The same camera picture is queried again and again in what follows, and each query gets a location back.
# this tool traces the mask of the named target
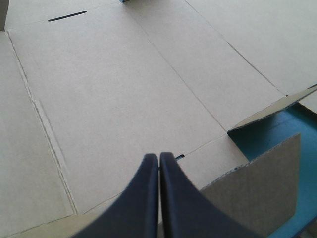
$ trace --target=cardboard flap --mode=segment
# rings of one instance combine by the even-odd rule
[[[247,119],[243,120],[242,122],[236,124],[231,130],[244,127],[244,126],[249,125],[251,123],[254,123],[256,121],[262,120],[262,119],[264,119],[270,115],[273,115],[277,112],[280,112],[281,110],[292,106],[294,103],[300,101],[301,99],[305,98],[306,96],[310,95],[311,93],[313,93],[316,90],[317,90],[317,84],[315,84],[314,86],[312,86],[308,89],[305,89],[299,93],[281,98],[278,101],[276,101],[275,103],[268,106],[267,108],[263,109],[262,111],[259,111],[255,114],[253,114],[252,116],[248,117]]]

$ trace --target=cardboard sheet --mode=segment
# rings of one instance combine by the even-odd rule
[[[228,135],[185,155],[178,161],[179,166],[198,190],[229,170],[248,162]]]
[[[251,117],[243,120],[242,122],[238,123],[233,127],[233,129],[238,129],[240,127],[246,126],[248,124],[251,124],[253,122],[259,121],[263,118],[266,118],[272,114],[275,114],[277,112],[280,112],[281,110],[290,107],[294,103],[298,102],[299,100],[303,99],[304,97],[310,95],[314,91],[317,90],[317,85],[310,87],[306,90],[303,90],[302,92],[296,93],[291,96],[287,96],[284,98],[281,98],[277,102],[273,103],[272,105],[268,106],[267,108],[263,109],[262,111],[259,111],[252,115]]]
[[[309,110],[317,113],[317,92],[312,93],[311,95],[307,96],[303,100],[300,101],[305,107]]]
[[[121,3],[9,33],[79,213],[225,134]]]
[[[126,9],[226,129],[282,97],[183,0],[133,0]]]
[[[6,30],[87,11],[118,0],[10,0]]]
[[[283,93],[317,83],[317,1],[187,2]]]
[[[0,237],[72,213],[12,45],[0,32]]]
[[[295,214],[301,137],[297,134],[202,189],[216,207],[267,237]]]

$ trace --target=crease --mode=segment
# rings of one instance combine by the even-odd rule
[[[16,49],[15,49],[14,43],[13,43],[13,41],[12,41],[12,39],[11,39],[10,33],[7,32],[7,35],[8,35],[8,37],[9,37],[10,42],[11,42],[11,46],[12,46],[12,49],[13,49],[13,54],[14,54],[14,57],[15,57],[15,59],[16,59],[17,66],[18,66],[18,68],[19,68],[19,73],[20,73],[20,75],[21,75],[21,77],[22,77],[22,80],[23,80],[23,82],[24,82],[24,86],[25,86],[26,91],[27,91],[27,93],[28,93],[28,95],[29,95],[29,99],[30,99],[30,101],[31,101],[31,103],[32,103],[32,105],[33,105],[33,108],[34,108],[34,110],[35,110],[35,114],[36,114],[36,116],[37,116],[37,118],[38,118],[38,120],[39,120],[39,123],[40,123],[41,127],[42,127],[42,130],[43,130],[43,132],[44,132],[44,136],[45,136],[45,138],[47,139],[48,146],[49,146],[49,148],[50,148],[51,155],[52,155],[53,160],[54,160],[54,163],[55,163],[55,165],[56,165],[59,178],[60,178],[60,180],[61,180],[61,182],[62,182],[62,185],[63,185],[63,187],[64,187],[64,191],[65,191],[66,196],[67,196],[67,198],[68,198],[68,201],[69,201],[69,203],[70,203],[70,205],[71,205],[71,208],[72,208],[73,213],[78,214],[77,207],[76,207],[76,205],[75,205],[73,196],[72,196],[72,194],[71,194],[71,192],[70,192],[70,189],[69,189],[69,187],[68,187],[68,185],[67,185],[67,182],[66,182],[66,179],[65,179],[65,177],[64,177],[64,174],[63,174],[63,172],[62,172],[61,165],[60,165],[59,160],[58,160],[58,157],[57,157],[57,155],[56,155],[56,151],[54,150],[54,147],[53,147],[51,138],[50,138],[50,136],[49,136],[49,134],[48,134],[47,128],[46,128],[45,125],[44,125],[43,116],[41,116],[41,113],[40,113],[40,111],[39,111],[39,107],[38,107],[36,101],[34,100],[34,97],[33,97],[33,94],[32,94],[32,90],[31,90],[31,88],[30,88],[30,86],[29,86],[29,82],[28,82],[28,79],[27,79],[26,72],[25,72],[25,70],[24,70],[24,68],[23,68],[23,66],[22,66],[21,60],[20,60],[20,58],[19,58],[19,56],[18,56],[18,54],[17,54],[17,52],[16,52]],[[39,103],[40,103],[40,107],[41,107],[42,111],[44,112],[44,118],[46,118],[46,120],[49,122],[49,125],[51,126],[50,121],[49,121],[47,115],[45,114],[44,108],[43,108],[43,106],[41,105],[41,102],[40,102],[40,101],[39,101]],[[52,134],[53,134],[52,137],[55,139],[55,141],[56,141],[56,143],[57,143],[57,145],[58,145],[58,147],[59,147],[59,149],[60,149],[60,151],[61,151],[61,153],[62,153],[62,150],[61,150],[61,148],[60,148],[60,146],[59,146],[59,143],[58,143],[57,139],[56,139],[55,136],[54,136],[52,126],[51,126],[51,131],[52,131]]]
[[[285,95],[285,93],[283,93],[281,90],[279,90],[261,71],[259,71],[251,62],[249,62],[236,48],[234,48],[234,46],[232,44],[230,44],[226,39],[224,39],[226,41],[226,43],[232,47],[232,49],[238,53],[244,60],[245,62],[247,62],[255,71],[257,71],[260,75],[262,75],[263,78],[266,79],[266,81],[272,85],[277,91],[279,91],[281,94]]]
[[[62,172],[62,165],[61,165],[61,163],[60,163],[60,159],[62,159],[62,161],[64,161],[64,163],[63,163],[63,168],[66,168],[66,170],[67,170],[67,164],[66,164],[66,162],[65,162],[64,153],[63,153],[63,151],[62,151],[62,149],[61,149],[61,147],[60,147],[60,145],[59,145],[58,140],[56,139],[56,136],[55,136],[55,134],[54,134],[54,131],[53,131],[51,122],[50,122],[49,118],[48,118],[47,115],[46,115],[46,112],[45,112],[45,110],[44,110],[44,107],[43,107],[41,101],[39,100],[39,106],[34,102],[34,107],[35,107],[35,109],[36,109],[36,111],[37,111],[37,114],[39,115],[39,119],[40,119],[40,121],[41,121],[43,130],[44,130],[44,132],[45,132],[45,136],[46,136],[47,141],[48,141],[48,143],[49,143],[49,147],[50,147],[50,151],[51,151],[53,160],[54,160],[54,162],[55,162],[55,165],[57,166],[58,175],[59,175],[59,177],[60,177],[60,179],[61,179],[61,181],[62,181],[64,190],[65,190],[65,192],[66,192],[66,195],[67,195],[67,198],[68,198],[69,203],[70,203],[70,205],[71,205],[71,208],[72,208],[72,210],[73,210],[73,213],[76,214],[76,215],[78,215],[78,209],[77,209],[77,207],[76,207],[75,200],[74,200],[73,195],[72,195],[72,193],[71,193],[71,190],[70,190],[70,188],[69,188],[69,186],[68,186],[67,180],[66,180],[66,178],[65,178],[65,176],[64,176],[64,174],[63,174],[63,172]],[[39,108],[40,108],[41,111],[43,112],[44,116],[41,116],[41,113],[40,113]],[[45,118],[45,119],[47,120],[47,122],[48,122],[47,127],[50,129],[51,133],[48,133],[47,127],[45,127],[45,123],[43,122],[43,118]],[[53,146],[51,137],[52,137],[52,138],[54,139],[54,141],[56,142],[57,148],[58,148],[58,150],[59,150],[60,153],[61,153],[60,159],[58,159],[58,156],[57,156],[56,150],[54,149],[54,146]]]
[[[196,152],[196,151],[198,151],[198,150],[204,148],[205,146],[211,145],[211,144],[215,143],[217,140],[219,140],[219,139],[221,139],[221,138],[223,138],[223,137],[225,137],[225,136],[227,136],[227,134],[224,134],[224,135],[219,136],[219,137],[217,137],[217,138],[215,138],[215,139],[212,139],[212,140],[210,140],[210,141],[204,143],[203,145],[199,146],[198,148],[192,150],[191,152],[185,154],[185,156],[188,156],[188,155],[190,155],[190,154],[192,154],[192,153],[194,153],[194,152]]]
[[[249,62],[236,48],[233,47],[232,44],[230,44],[227,39],[225,38],[225,36],[219,32],[213,25],[211,25],[211,23],[203,16],[200,14],[200,12],[198,12],[187,0],[184,0],[202,19],[205,20],[205,22],[229,45],[232,47],[232,49],[239,54],[239,56],[241,56],[255,71],[257,71],[262,77],[264,77],[264,79],[271,84],[278,92],[280,92],[281,94],[285,95],[285,93],[283,93],[281,90],[279,90],[262,72],[260,72],[251,62]]]
[[[111,199],[113,199],[113,198],[115,198],[115,197],[118,197],[121,193],[123,193],[123,191],[121,191],[121,192],[117,193],[116,195],[114,195],[114,196],[112,196],[112,197],[110,197],[110,198],[107,198],[106,200],[104,200],[104,201],[98,203],[98,204],[97,204],[96,206],[94,206],[93,208],[91,208],[91,209],[87,210],[86,212],[84,212],[83,215],[85,215],[85,214],[87,214],[87,213],[89,213],[89,212],[91,212],[91,211],[93,211],[93,210],[95,210],[95,209],[97,209],[97,208],[103,206],[103,205],[104,205],[106,202],[108,202],[109,200],[111,200]]]
[[[65,218],[71,217],[71,216],[73,216],[73,215],[68,215],[68,216],[65,216],[65,217],[57,218],[57,219],[52,220],[50,222],[42,223],[42,224],[39,224],[37,226],[33,226],[33,227],[28,228],[28,229],[22,230],[20,232],[15,232],[13,234],[10,234],[10,235],[7,235],[7,236],[3,236],[3,237],[0,237],[0,238],[11,238],[11,237],[13,238],[13,236],[15,236],[15,235],[22,234],[22,233],[27,232],[27,231],[29,231],[31,229],[34,229],[34,228],[37,228],[37,227],[40,227],[40,226],[44,226],[44,225],[49,224],[49,223],[57,222],[59,220],[62,220],[62,219],[65,219]]]
[[[157,46],[150,40],[150,36],[148,35],[148,33],[146,32],[146,30],[142,27],[142,25],[132,16],[131,13],[129,13],[129,11],[127,11],[128,14],[130,15],[130,17],[134,20],[134,22],[136,22],[140,28],[142,29],[142,31],[145,33],[145,35],[147,36],[147,40],[149,41],[149,43],[154,47],[154,49],[156,49],[156,51],[160,54],[160,56],[164,59],[164,61],[171,67],[171,69],[176,73],[176,75],[178,76],[178,78],[183,82],[183,84],[185,84],[185,86],[189,89],[189,91],[194,95],[194,97],[198,100],[198,102],[205,108],[205,110],[210,114],[210,116],[220,125],[220,127],[226,132],[226,129],[224,128],[224,126],[220,123],[220,121],[208,110],[208,108],[205,106],[205,104],[200,100],[200,98],[194,93],[194,91],[190,88],[190,86],[185,82],[185,80],[181,77],[181,75],[177,72],[177,70],[171,65],[171,63],[167,60],[167,58],[163,55],[163,53],[157,48]]]

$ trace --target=teal surface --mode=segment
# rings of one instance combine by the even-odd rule
[[[291,238],[317,216],[317,116],[296,104],[245,128],[228,133],[249,160],[296,133],[301,133],[296,214],[269,238]]]

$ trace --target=cardboard edge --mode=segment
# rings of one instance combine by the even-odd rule
[[[275,146],[272,147],[271,149],[265,151],[263,154],[257,156],[255,159],[253,159],[252,161],[248,162],[247,164],[245,164],[245,165],[240,165],[240,166],[235,167],[234,169],[229,170],[228,172],[224,173],[224,174],[221,175],[220,177],[216,178],[216,179],[215,179],[214,181],[212,181],[211,183],[209,183],[209,184],[207,184],[206,186],[204,186],[202,189],[200,189],[200,191],[204,190],[205,188],[209,187],[210,185],[212,185],[212,184],[216,183],[217,181],[221,180],[222,178],[226,177],[228,174],[232,174],[232,173],[236,172],[237,170],[240,170],[240,169],[242,169],[242,168],[248,167],[249,165],[251,165],[251,164],[255,163],[257,160],[259,160],[262,156],[264,156],[264,155],[270,153],[271,151],[275,150],[275,149],[278,148],[278,147],[283,146],[283,144],[284,144],[286,141],[289,141],[289,140],[291,140],[291,139],[293,139],[294,137],[297,137],[297,136],[301,137],[301,134],[300,134],[300,133],[296,133],[296,134],[294,134],[294,135],[288,137],[287,139],[283,140],[283,141],[280,142],[279,144],[275,145]]]
[[[258,122],[260,120],[263,120],[271,115],[274,115],[282,110],[285,110],[285,109],[291,107],[292,105],[294,105],[295,103],[299,102],[300,100],[304,99],[308,95],[312,94],[316,90],[317,90],[317,84],[314,84],[313,86],[311,86],[311,87],[309,87],[301,92],[298,92],[298,93],[293,94],[291,96],[283,97],[283,98],[277,100],[276,102],[272,103],[268,107],[264,108],[263,110],[253,114],[252,116],[250,116],[250,117],[244,119],[243,121],[241,121],[240,123],[236,124],[228,132],[243,128],[247,125],[253,124],[253,123]]]
[[[0,31],[4,31],[9,0],[0,0]]]

